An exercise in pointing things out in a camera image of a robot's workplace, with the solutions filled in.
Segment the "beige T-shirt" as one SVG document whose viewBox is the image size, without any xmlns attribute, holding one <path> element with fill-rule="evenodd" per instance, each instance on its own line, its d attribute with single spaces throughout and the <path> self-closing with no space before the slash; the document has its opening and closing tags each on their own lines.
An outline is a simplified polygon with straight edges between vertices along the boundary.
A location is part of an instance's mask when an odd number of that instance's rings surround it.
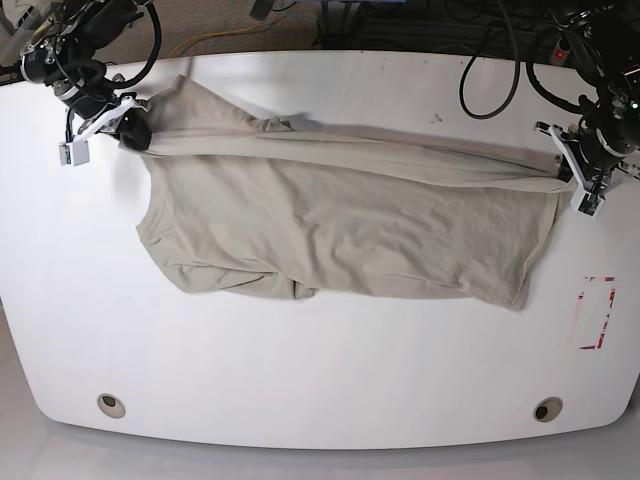
<svg viewBox="0 0 640 480">
<path fill-rule="evenodd" d="M 150 106 L 137 231 L 190 294 L 329 290 L 519 310 L 573 191 L 507 159 L 297 131 L 186 77 Z"/>
</svg>

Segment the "red tape rectangle marking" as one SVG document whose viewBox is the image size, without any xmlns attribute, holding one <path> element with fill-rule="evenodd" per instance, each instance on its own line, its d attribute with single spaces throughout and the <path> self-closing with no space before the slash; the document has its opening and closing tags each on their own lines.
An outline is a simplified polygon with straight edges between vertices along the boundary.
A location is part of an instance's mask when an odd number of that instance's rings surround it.
<svg viewBox="0 0 640 480">
<path fill-rule="evenodd" d="M 616 279 L 586 277 L 578 298 L 578 349 L 598 350 L 603 346 L 616 296 Z"/>
</svg>

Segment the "black power strip red switch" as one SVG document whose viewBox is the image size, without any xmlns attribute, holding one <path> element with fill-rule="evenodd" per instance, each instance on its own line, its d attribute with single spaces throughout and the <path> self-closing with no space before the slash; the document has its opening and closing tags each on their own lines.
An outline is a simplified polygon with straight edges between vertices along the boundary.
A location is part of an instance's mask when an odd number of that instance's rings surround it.
<svg viewBox="0 0 640 480">
<path fill-rule="evenodd" d="M 570 54 L 571 54 L 571 45 L 569 42 L 560 35 L 554 45 L 552 53 L 550 54 L 550 63 L 553 66 L 563 66 Z"/>
</svg>

